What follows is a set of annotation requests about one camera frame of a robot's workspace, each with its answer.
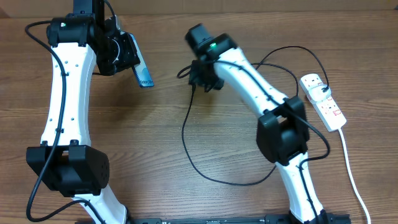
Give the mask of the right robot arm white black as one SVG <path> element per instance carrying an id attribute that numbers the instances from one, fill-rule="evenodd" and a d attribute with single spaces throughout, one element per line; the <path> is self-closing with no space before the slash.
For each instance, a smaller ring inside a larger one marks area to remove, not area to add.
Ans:
<path id="1" fill-rule="evenodd" d="M 228 35 L 211 36 L 202 24 L 188 30 L 185 40 L 196 56 L 188 67 L 192 87 L 206 92 L 231 85 L 257 117 L 256 142 L 264 157 L 275 164 L 290 202 L 292 223 L 326 223 L 327 215 L 317 198 L 308 169 L 309 132 L 302 100 L 288 98 L 273 88 L 249 63 Z"/>

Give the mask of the blue Galaxy smartphone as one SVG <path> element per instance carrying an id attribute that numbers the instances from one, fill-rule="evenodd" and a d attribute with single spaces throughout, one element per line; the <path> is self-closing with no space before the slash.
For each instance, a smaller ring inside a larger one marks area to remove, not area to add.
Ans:
<path id="1" fill-rule="evenodd" d="M 135 37 L 132 34 L 130 34 L 130 36 L 134 42 L 137 51 L 137 56 L 140 60 L 139 64 L 133 67 L 133 71 L 136 76 L 137 82 L 141 88 L 151 88 L 154 86 L 154 81 L 149 73 L 144 57 L 141 54 L 141 51 L 139 49 Z"/>

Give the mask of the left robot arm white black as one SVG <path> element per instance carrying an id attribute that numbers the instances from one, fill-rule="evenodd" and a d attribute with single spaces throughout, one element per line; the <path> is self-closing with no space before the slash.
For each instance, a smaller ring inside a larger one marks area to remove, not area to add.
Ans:
<path id="1" fill-rule="evenodd" d="M 88 128 L 93 75 L 131 69 L 142 88 L 154 86 L 135 37 L 123 31 L 106 0 L 75 1 L 73 11 L 46 24 L 43 46 L 52 56 L 52 89 L 44 132 L 26 161 L 37 184 L 71 198 L 93 223 L 132 223 L 109 186 L 109 159 L 91 145 Z"/>

